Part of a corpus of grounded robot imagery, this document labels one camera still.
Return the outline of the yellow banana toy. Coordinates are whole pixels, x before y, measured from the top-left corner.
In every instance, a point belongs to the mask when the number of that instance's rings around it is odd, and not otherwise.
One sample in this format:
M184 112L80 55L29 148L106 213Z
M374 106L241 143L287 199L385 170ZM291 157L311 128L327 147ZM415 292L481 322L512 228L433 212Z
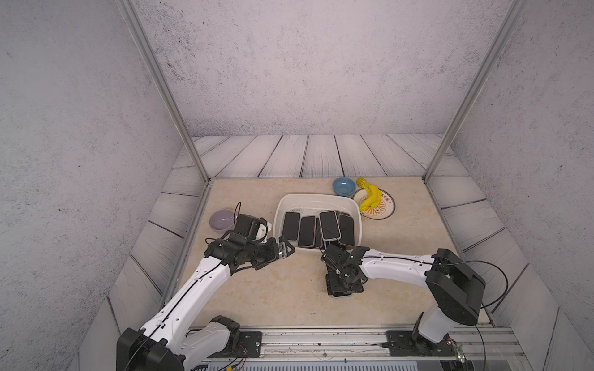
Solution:
M380 205L382 192L377 186L370 184L362 177L357 179L356 185L367 193L367 198L359 206L360 212L375 209Z

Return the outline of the black phone cream case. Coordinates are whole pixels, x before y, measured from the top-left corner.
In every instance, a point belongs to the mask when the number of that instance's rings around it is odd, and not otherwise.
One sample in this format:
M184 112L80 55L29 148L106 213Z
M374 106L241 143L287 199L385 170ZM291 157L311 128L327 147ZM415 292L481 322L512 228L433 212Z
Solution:
M300 213L292 211L285 213L282 224L282 236L288 241L297 241L299 238L300 222Z

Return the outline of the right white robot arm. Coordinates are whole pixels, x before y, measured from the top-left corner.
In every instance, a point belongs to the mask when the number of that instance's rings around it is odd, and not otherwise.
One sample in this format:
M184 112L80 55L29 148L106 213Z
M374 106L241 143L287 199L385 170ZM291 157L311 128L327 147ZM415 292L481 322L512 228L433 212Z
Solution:
M371 279L386 279L428 290L435 304L420 315L413 334L427 343L440 343L456 326L478 324L486 282L451 250L432 255L388 254L369 247L350 252L329 245L321 261L327 268L330 296L361 293Z

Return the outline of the left aluminium frame post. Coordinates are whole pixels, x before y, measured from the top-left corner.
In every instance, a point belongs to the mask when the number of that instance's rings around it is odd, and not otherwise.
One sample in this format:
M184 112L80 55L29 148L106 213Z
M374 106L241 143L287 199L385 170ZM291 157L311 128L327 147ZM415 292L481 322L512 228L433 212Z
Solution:
M136 12L133 1L117 0L115 3L118 6L122 14L122 17L128 26L128 30L130 31L131 36L141 54L141 57L148 68L148 72L150 73L153 82L157 88L157 91L159 92L159 95L166 106L166 109L176 128L176 131L178 131L183 145L189 153L193 165L196 166L202 181L205 183L210 183L210 176L208 175L207 170L205 169L204 164L201 161L200 155L196 150L194 142L190 137L189 130L186 126L185 121L183 120L181 111L175 101L175 98L173 97L173 93L166 81L162 69L159 66L159 62L156 58L156 55L153 52L153 48L151 48L149 39L145 33L145 30L143 29L141 20Z

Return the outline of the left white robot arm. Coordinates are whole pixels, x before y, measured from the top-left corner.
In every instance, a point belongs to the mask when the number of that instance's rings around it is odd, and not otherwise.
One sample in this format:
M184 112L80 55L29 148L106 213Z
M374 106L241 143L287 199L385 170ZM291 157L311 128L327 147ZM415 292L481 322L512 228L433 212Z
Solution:
M117 370L192 370L212 356L242 357L240 326L218 315L190 327L214 293L244 268L260 270L295 253L284 237L256 239L228 231L211 241L188 281L139 330L126 329L116 346Z

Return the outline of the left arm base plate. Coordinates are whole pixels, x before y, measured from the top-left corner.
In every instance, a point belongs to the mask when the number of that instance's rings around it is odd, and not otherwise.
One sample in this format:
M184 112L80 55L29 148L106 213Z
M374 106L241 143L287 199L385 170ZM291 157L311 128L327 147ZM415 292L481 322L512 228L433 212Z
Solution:
M255 359L261 356L262 332L240 331L230 337L230 344L210 359Z

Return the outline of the black phone in box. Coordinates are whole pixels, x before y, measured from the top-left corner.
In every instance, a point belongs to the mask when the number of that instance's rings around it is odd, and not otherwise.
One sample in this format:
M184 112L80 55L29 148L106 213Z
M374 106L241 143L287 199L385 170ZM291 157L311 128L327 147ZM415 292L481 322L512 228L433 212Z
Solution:
M300 220L298 246L311 248L316 240L316 217L305 216Z

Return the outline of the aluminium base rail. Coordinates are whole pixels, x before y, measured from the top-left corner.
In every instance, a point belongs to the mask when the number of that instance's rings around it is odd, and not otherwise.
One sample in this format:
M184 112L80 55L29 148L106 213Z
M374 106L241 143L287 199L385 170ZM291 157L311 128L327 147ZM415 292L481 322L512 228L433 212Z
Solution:
M206 359L192 370L530 370L524 350L508 328L458 327L442 342L453 343L455 357L392 357L381 344L388 331L411 327L268 327L261 356Z

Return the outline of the aluminium frame post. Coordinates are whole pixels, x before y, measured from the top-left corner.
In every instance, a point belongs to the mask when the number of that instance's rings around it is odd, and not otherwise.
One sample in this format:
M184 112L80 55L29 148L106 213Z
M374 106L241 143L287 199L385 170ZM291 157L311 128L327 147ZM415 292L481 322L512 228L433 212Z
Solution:
M190 137L189 130L186 126L185 121L183 120L181 111L175 101L175 98L173 97L173 93L166 81L162 69L159 66L159 62L156 58L156 55L153 52L153 48L151 48L149 39L145 33L145 30L143 29L141 20L136 12L133 1L117 0L115 3L118 6L122 14L122 17L128 26L128 30L130 31L131 36L141 54L141 57L148 68L148 72L150 73L153 82L157 88L157 91L159 92L159 95L166 106L166 109L176 128L176 131L178 131L183 145L189 153L193 165L196 166L202 181L205 183L210 183L210 176L208 175L207 170L205 169L204 164L201 161L200 155L196 150L194 142Z
M467 115L470 113L472 106L476 99L478 99L487 82L490 72L494 68L502 52L504 52L505 46L512 37L514 30L520 22L529 3L528 0L514 0L510 4L510 8L504 17L501 27L493 38L493 42L490 44L478 70L476 71L468 91L464 95L456 113L453 115L453 118L436 149L433 159L428 165L427 170L425 170L425 174L422 176L425 185L428 185L431 178L436 174L442 159L446 155L447 149L453 143L456 135L462 128Z

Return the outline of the lilac ceramic bowl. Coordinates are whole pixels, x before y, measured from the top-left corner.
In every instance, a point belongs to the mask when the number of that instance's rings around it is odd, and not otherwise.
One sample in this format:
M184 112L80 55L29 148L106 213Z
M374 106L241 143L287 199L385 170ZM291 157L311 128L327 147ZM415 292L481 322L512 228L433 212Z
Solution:
M229 209L214 212L209 219L209 226L216 233L233 230L235 228L235 212Z

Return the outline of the black phone lilac case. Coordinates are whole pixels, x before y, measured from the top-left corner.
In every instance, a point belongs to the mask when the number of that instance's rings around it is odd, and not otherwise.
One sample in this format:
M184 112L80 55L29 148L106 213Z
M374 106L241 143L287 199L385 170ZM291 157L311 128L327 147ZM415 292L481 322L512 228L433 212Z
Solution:
M338 241L341 237L337 213L324 211L320 213L320 228L324 241Z

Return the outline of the blue ceramic bowl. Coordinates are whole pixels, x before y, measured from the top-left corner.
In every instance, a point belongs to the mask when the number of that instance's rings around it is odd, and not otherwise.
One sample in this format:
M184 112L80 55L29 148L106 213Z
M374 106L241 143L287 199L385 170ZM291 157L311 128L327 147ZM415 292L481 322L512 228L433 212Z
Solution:
M333 192L337 196L351 198L357 191L357 185L354 180L347 177L336 178L332 184Z

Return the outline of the white plastic storage box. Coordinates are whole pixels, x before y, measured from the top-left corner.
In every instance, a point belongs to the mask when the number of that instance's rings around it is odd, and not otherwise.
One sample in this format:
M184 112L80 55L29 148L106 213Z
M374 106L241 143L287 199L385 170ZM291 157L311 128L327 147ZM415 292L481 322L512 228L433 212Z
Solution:
M278 204L272 236L276 239L282 236L282 224L284 215L287 212L298 212L301 218L305 216L316 217L316 240L311 248L299 247L298 241L289 241L297 250L314 251L325 250L330 244L342 247L344 250L351 250L361 245L362 225L359 206L350 198L341 196L331 196L323 194L295 193L284 196ZM324 241L320 228L320 213L324 211L335 211L337 218L341 213L345 213L354 219L355 245L346 247L338 241Z

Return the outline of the black phone pink case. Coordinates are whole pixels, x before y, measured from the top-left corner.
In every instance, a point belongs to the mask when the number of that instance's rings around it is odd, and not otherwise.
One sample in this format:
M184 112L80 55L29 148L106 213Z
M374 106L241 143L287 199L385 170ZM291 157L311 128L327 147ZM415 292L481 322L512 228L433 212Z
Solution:
M340 244L346 247L353 247L355 245L354 219L345 213L341 213L338 216L338 224L340 229Z

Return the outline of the right aluminium frame post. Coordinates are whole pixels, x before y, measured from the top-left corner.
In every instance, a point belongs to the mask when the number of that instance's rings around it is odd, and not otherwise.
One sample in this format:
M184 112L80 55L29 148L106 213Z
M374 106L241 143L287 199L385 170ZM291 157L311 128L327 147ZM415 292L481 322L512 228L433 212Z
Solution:
M422 176L425 185L428 185L431 178L436 174L442 159L446 155L447 149L453 143L456 135L462 128L467 115L470 113L472 106L476 99L478 99L487 82L490 72L494 68L502 52L504 52L505 46L512 37L514 30L520 22L529 3L528 0L514 0L510 4L510 8L504 17L501 27L493 38L493 42L490 44L478 70L476 71L468 91L464 95L456 113L453 115L453 118L436 149L433 159L428 165L427 170L425 170L425 174Z

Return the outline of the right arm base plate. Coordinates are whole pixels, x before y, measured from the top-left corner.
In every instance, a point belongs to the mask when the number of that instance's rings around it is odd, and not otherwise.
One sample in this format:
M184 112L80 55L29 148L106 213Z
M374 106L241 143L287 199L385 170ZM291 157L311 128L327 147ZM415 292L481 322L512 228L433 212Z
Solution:
M413 331L388 331L381 347L392 357L455 357L456 347L447 342L432 343Z

